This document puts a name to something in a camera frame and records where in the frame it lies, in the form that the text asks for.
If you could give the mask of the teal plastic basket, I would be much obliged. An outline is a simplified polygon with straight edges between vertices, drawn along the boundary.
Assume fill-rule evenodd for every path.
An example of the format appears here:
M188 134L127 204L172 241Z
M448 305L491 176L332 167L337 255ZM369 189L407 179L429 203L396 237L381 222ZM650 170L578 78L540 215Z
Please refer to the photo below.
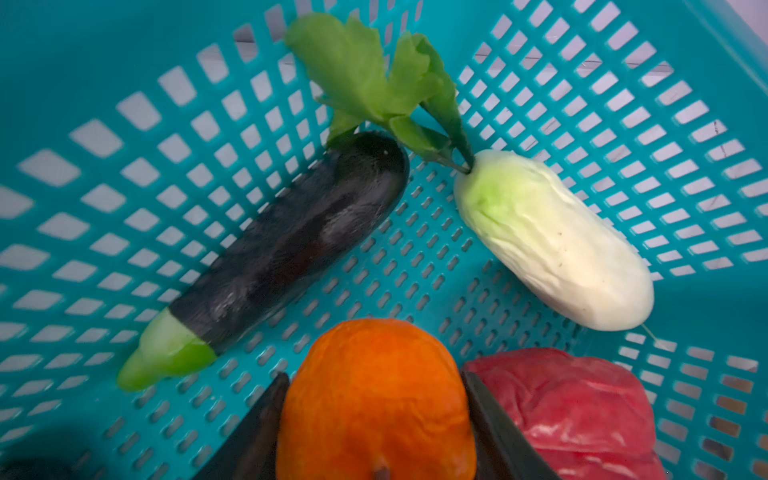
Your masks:
M149 321L320 158L330 112L283 44L312 11L387 52L422 33L475 150L543 161L639 250L645 326L549 310L420 159L380 229L203 372L117 373ZM77 479L190 479L272 379L362 316L458 362L526 347L643 383L671 479L767 475L765 7L725 1L5 1L1 459Z

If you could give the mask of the dark purple eggplant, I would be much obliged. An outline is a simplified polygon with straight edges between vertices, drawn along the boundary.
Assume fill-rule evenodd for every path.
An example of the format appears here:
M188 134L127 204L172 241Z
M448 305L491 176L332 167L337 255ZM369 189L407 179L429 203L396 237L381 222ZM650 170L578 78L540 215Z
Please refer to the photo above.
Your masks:
M207 368L363 243L399 203L409 171L405 150L382 132L333 141L305 179L149 323L118 387L141 391Z

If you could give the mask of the orange tangerine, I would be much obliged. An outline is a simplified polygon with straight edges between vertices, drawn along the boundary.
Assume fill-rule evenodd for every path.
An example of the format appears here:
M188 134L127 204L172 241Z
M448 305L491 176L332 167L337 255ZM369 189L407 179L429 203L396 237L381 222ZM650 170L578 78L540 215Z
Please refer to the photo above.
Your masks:
M472 479L465 387L444 345L401 320L319 337L282 408L279 479Z

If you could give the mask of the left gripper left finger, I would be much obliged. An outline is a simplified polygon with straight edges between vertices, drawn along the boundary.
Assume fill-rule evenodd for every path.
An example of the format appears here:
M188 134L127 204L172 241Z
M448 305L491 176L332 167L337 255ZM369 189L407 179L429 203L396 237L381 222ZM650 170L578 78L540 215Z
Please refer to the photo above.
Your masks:
M289 376L279 373L193 479L275 480L277 436L289 385Z

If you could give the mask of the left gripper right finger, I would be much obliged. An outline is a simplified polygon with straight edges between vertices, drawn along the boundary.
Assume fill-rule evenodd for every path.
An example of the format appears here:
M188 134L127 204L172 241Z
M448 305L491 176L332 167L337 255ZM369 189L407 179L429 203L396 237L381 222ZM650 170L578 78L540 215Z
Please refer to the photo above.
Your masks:
M477 450L478 480L560 480L480 377L462 370Z

